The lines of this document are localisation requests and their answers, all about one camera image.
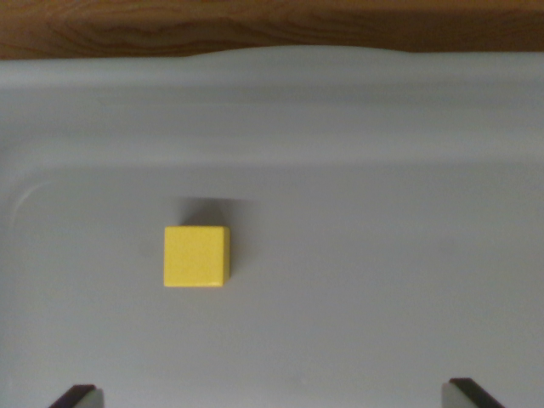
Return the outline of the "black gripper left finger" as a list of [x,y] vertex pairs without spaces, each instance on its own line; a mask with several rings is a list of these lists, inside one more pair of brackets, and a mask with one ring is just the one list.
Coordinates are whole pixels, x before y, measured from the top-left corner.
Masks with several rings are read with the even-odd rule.
[[93,384],[73,385],[49,408],[103,408],[104,392]]

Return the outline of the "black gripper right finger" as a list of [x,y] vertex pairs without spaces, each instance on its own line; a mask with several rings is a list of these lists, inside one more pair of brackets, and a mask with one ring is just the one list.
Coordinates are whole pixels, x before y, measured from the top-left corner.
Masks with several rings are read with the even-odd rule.
[[504,408],[472,378],[451,378],[441,387],[442,408]]

